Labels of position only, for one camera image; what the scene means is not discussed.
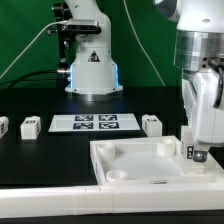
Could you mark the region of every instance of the green screen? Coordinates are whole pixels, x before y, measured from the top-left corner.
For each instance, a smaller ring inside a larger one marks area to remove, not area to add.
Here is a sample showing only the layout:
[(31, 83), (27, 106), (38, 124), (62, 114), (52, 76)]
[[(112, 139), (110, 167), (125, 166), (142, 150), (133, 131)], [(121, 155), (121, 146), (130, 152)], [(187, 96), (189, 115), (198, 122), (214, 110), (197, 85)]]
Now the green screen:
[[(60, 3), (60, 0), (0, 1), (0, 74), (43, 27), (55, 22), (51, 10), (54, 3)], [(119, 66), (120, 84), (124, 87), (162, 86), (136, 41), (123, 0), (97, 0), (97, 3), (112, 22), (112, 57)], [(164, 19), (152, 0), (127, 0), (127, 5), (139, 39), (165, 84), (180, 85), (181, 71), (173, 65), (176, 24)], [(75, 57), (75, 51), (69, 52), (70, 58), (71, 54)], [(57, 36), (48, 37), (45, 32), (0, 82), (34, 71), (55, 70), (58, 62)], [(54, 87), (55, 82), (21, 83), (17, 86)]]

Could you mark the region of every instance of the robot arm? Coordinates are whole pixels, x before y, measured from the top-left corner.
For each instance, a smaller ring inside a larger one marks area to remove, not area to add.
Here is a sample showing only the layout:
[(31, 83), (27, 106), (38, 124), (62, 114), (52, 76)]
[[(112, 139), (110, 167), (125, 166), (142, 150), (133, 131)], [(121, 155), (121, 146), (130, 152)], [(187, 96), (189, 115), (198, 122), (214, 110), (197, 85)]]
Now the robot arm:
[(155, 0), (178, 22), (174, 64), (182, 69), (183, 98), (194, 140), (194, 161), (224, 145), (224, 1)]
[(70, 75), (67, 95), (86, 101), (119, 96), (123, 87), (118, 84), (118, 67), (111, 58), (110, 19), (99, 10), (96, 0), (65, 2), (72, 18), (62, 27), (71, 37), (63, 44), (69, 48), (72, 42), (77, 43), (76, 59), (66, 71)]

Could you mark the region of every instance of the small white box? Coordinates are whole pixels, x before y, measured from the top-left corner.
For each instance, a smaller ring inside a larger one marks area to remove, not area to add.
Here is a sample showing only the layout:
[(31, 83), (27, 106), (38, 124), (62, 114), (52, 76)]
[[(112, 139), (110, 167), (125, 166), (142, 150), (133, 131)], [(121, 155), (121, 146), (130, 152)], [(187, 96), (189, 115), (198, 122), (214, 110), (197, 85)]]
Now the small white box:
[(142, 129), (148, 137), (161, 137), (163, 124), (155, 115), (142, 116)]
[(0, 117), (0, 139), (8, 131), (9, 120), (7, 117)]
[(27, 117), (20, 126), (20, 130), (22, 139), (37, 139), (41, 130), (40, 117)]

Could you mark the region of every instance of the black cable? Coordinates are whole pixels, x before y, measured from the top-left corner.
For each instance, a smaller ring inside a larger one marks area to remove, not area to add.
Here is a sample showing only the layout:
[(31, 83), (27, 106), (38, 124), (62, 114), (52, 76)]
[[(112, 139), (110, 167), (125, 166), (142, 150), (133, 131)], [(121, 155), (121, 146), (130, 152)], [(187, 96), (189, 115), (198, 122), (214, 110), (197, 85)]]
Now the black cable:
[(14, 82), (16, 82), (16, 84), (18, 83), (18, 82), (42, 82), (42, 81), (57, 81), (57, 80), (64, 80), (64, 78), (56, 78), (56, 79), (24, 79), (24, 80), (19, 80), (18, 81), (18, 79), (16, 79), (16, 80), (11, 80), (11, 81), (6, 81), (6, 82), (2, 82), (2, 83), (0, 83), (0, 87), (1, 86), (3, 86), (3, 85), (7, 85), (7, 84), (9, 84), (9, 83), (14, 83)]
[(45, 75), (45, 74), (57, 74), (56, 70), (44, 70), (44, 71), (37, 71), (37, 72), (31, 72), (28, 73), (26, 75), (21, 76), (20, 78), (18, 78), (17, 80), (14, 80), (14, 82), (12, 82), (9, 86), (8, 89), (12, 89), (18, 82), (20, 82), (21, 80), (24, 80), (26, 78), (32, 77), (32, 76), (36, 76), (36, 75)]
[(221, 101), (222, 101), (222, 95), (223, 95), (223, 65), (217, 61), (217, 59), (212, 58), (209, 62), (208, 65), (218, 73), (219, 75), (219, 80), (218, 80), (218, 88), (217, 88), (217, 97), (215, 100), (215, 103), (213, 105), (214, 108), (219, 108)]
[(218, 108), (222, 101), (222, 95), (223, 95), (223, 69), (221, 66), (218, 67), (218, 74), (219, 74), (219, 81), (218, 81), (218, 92), (217, 92), (217, 98), (214, 104), (214, 108)]

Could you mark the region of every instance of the black table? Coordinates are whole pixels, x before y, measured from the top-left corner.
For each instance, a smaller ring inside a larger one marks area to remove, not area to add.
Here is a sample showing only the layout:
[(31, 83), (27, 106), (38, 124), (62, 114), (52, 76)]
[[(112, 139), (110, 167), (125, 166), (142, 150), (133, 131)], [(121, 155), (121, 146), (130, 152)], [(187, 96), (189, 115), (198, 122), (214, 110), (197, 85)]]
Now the black table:
[[(178, 87), (127, 88), (124, 96), (106, 102), (82, 102), (65, 97), (62, 89), (0, 91), (0, 116), (9, 118), (9, 131), (0, 140), (0, 188), (95, 185), (89, 157), (91, 140), (145, 137), (142, 130), (49, 134), (55, 114), (134, 113), (141, 127), (145, 114), (163, 123), (163, 135), (180, 138), (186, 124)], [(20, 125), (28, 116), (40, 116), (36, 141), (22, 141)], [(223, 211), (108, 214), (68, 217), (0, 219), (0, 223), (217, 223)]]

